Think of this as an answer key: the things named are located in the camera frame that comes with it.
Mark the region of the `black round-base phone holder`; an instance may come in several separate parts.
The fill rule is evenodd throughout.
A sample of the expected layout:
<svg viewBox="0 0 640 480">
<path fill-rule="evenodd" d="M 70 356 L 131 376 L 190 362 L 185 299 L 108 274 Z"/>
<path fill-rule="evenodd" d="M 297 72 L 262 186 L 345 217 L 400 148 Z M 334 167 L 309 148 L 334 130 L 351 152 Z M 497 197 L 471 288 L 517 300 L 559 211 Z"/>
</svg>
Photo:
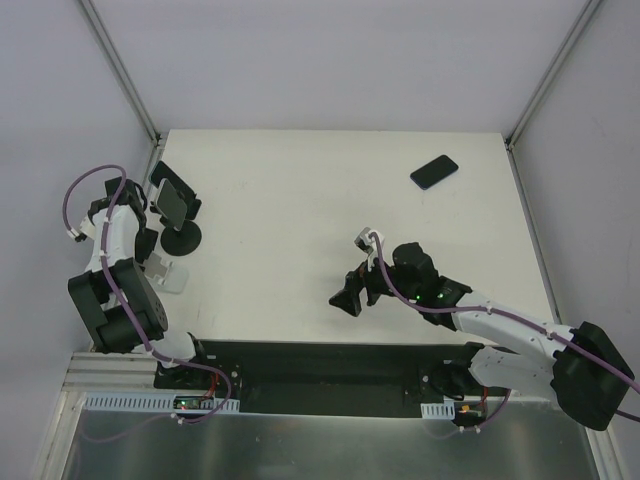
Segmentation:
<svg viewBox="0 0 640 480">
<path fill-rule="evenodd" d="M 198 248 L 202 240 L 202 231 L 194 221 L 185 219 L 181 229 L 176 230 L 154 203 L 151 204 L 150 211 L 160 216 L 160 224 L 164 227 L 160 234 L 160 245 L 166 254 L 182 257 Z"/>
</svg>

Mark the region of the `silver metal phone stand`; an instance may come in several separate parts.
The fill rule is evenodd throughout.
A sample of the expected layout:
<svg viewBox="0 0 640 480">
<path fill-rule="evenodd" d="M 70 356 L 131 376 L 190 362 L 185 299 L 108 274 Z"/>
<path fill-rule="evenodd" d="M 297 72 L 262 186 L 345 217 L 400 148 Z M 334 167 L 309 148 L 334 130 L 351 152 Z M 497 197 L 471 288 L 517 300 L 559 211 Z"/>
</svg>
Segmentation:
<svg viewBox="0 0 640 480">
<path fill-rule="evenodd" d="M 186 267 L 156 253 L 152 253 L 143 262 L 142 267 L 152 288 L 159 292 L 181 294 L 189 279 L 189 271 Z"/>
</svg>

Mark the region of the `blue phone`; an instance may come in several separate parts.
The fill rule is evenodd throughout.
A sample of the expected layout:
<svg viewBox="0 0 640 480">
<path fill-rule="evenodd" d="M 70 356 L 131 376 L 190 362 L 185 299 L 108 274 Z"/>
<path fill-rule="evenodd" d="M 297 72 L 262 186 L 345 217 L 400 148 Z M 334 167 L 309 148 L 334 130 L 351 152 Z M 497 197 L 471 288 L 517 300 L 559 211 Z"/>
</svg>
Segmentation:
<svg viewBox="0 0 640 480">
<path fill-rule="evenodd" d="M 455 174 L 459 166 L 449 156 L 440 155 L 410 174 L 410 179 L 422 190 L 428 190 Z"/>
</svg>

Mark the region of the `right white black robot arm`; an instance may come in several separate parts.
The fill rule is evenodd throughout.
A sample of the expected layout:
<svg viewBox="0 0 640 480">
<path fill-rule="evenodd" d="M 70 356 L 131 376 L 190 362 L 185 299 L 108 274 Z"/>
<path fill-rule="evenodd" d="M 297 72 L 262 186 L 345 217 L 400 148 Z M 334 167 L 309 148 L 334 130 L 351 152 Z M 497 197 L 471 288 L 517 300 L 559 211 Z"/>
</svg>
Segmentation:
<svg viewBox="0 0 640 480">
<path fill-rule="evenodd" d="M 629 391 L 639 384 L 599 326 L 568 327 L 514 313 L 441 275 L 416 243 L 395 248 L 386 262 L 376 234 L 356 245 L 366 260 L 345 276 L 329 300 L 351 316 L 382 296 L 398 299 L 429 323 L 484 339 L 470 359 L 450 369 L 452 387 L 473 394 L 500 387 L 543 398 L 582 426 L 603 431 Z"/>
</svg>

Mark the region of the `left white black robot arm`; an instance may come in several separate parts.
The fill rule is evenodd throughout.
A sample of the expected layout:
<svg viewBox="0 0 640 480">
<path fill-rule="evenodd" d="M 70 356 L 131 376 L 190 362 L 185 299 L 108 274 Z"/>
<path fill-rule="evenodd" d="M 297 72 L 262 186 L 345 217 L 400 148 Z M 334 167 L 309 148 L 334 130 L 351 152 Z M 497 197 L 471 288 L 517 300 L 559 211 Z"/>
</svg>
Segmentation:
<svg viewBox="0 0 640 480">
<path fill-rule="evenodd" d="M 81 228 L 63 221 L 78 241 L 94 241 L 83 273 L 67 288 L 100 353 L 148 353 L 163 368 L 176 370 L 188 388 L 204 387 L 210 363 L 197 355 L 195 337 L 169 325 L 155 288 L 184 275 L 155 252 L 159 232 L 147 226 L 147 199 L 140 186 L 122 176 L 105 182 L 104 197 L 91 203 Z"/>
</svg>

